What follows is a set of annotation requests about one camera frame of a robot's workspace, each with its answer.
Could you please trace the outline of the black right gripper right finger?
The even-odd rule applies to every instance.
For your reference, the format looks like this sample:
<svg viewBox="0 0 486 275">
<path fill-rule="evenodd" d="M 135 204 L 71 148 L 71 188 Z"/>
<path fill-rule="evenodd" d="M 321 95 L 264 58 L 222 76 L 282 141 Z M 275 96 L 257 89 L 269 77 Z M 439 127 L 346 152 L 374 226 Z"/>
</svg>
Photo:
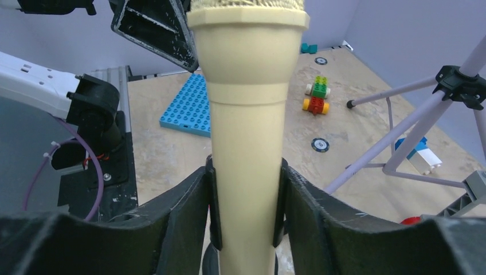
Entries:
<svg viewBox="0 0 486 275">
<path fill-rule="evenodd" d="M 296 274 L 484 274 L 485 219 L 387 221 L 317 188 L 283 161 L 273 245 L 289 235 Z"/>
</svg>

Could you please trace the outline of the cream toy microphone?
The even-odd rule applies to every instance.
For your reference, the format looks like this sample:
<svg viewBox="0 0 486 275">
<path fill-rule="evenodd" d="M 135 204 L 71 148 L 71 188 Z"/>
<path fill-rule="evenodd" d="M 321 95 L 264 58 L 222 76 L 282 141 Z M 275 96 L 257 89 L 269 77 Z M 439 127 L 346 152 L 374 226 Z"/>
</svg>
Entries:
<svg viewBox="0 0 486 275">
<path fill-rule="evenodd" d="M 303 1 L 192 1 L 209 95 L 221 274 L 273 274 L 285 104 L 309 15 Z"/>
</svg>

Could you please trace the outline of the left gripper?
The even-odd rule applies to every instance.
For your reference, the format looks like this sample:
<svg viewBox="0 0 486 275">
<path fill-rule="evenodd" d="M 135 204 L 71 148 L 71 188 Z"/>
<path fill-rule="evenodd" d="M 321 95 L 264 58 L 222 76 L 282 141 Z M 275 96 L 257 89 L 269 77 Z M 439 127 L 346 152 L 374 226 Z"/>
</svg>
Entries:
<svg viewBox="0 0 486 275">
<path fill-rule="evenodd" d="M 93 0 L 19 0 L 26 14 L 66 15 L 84 9 L 96 15 Z M 178 67 L 195 72 L 199 67 L 193 35 L 187 25 L 190 1 L 111 1 L 111 29 L 116 34 L 157 54 Z"/>
</svg>

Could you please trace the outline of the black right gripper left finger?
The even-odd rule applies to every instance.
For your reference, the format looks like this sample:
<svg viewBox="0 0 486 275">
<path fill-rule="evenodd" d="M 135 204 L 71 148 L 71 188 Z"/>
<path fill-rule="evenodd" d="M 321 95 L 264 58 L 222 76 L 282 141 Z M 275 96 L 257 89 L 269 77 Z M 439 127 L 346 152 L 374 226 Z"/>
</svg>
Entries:
<svg viewBox="0 0 486 275">
<path fill-rule="evenodd" d="M 211 157 L 180 184 L 109 222 L 45 212 L 1 217 L 2 274 L 218 274 Z"/>
</svg>

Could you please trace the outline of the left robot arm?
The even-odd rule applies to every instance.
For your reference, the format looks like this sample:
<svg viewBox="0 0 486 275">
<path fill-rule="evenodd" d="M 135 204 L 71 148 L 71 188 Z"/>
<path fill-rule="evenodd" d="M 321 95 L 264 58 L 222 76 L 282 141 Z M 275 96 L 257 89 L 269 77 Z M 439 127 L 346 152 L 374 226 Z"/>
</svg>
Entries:
<svg viewBox="0 0 486 275">
<path fill-rule="evenodd" d="M 199 63 L 187 24 L 190 1 L 111 1 L 114 33 L 188 72 Z M 50 69 L 1 53 L 1 96 L 42 110 L 67 130 L 78 127 L 75 142 L 94 162 L 97 195 L 86 219 L 99 207 L 104 192 L 99 155 L 114 154 L 123 135 L 116 124 L 119 91 L 88 74 Z"/>
</svg>

